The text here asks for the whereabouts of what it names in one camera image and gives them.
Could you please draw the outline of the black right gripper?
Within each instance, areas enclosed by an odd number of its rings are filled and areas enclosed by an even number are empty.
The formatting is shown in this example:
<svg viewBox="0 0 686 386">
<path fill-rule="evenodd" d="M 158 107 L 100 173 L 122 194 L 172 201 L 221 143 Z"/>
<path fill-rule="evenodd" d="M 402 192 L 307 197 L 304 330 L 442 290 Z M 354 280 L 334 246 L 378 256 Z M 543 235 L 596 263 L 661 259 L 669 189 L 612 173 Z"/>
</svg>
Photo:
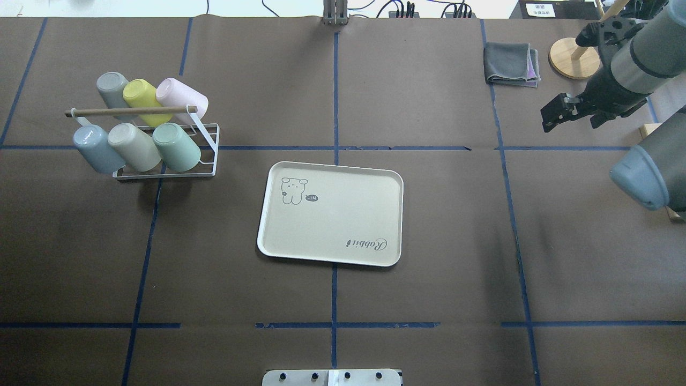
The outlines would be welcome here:
<svg viewBox="0 0 686 386">
<path fill-rule="evenodd" d="M 647 103 L 648 96 L 628 91 L 609 69 L 602 68 L 577 97 L 561 93 L 541 108 L 542 129 L 549 133 L 559 124 L 588 115 L 592 128 L 597 129 L 608 121 L 632 115 Z"/>
</svg>

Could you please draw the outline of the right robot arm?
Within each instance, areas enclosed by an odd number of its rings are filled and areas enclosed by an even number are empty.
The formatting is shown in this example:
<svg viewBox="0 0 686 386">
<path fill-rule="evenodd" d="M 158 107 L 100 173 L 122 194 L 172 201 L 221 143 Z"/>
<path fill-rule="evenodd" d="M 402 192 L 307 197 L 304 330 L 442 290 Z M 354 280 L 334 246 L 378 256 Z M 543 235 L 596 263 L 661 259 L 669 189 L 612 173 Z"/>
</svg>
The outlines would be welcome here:
<svg viewBox="0 0 686 386">
<path fill-rule="evenodd" d="M 587 24 L 576 37 L 598 47 L 602 68 L 583 93 L 557 95 L 541 108 L 542 129 L 590 117 L 594 129 L 630 116 L 647 98 L 685 69 L 684 1 L 669 1 L 654 19 L 638 24 L 623 17 Z M 649 210 L 671 208 L 684 217 L 685 128 L 679 108 L 610 169 L 622 191 Z"/>
</svg>

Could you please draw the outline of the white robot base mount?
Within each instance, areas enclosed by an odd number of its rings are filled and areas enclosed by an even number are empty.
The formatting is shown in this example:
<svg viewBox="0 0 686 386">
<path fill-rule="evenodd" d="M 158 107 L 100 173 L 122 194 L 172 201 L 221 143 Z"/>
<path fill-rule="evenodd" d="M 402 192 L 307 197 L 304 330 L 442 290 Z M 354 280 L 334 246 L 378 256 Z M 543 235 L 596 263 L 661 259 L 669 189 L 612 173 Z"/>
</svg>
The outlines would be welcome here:
<svg viewBox="0 0 686 386">
<path fill-rule="evenodd" d="M 402 372 L 390 368 L 280 369 L 264 374 L 262 385 L 403 385 Z"/>
</svg>

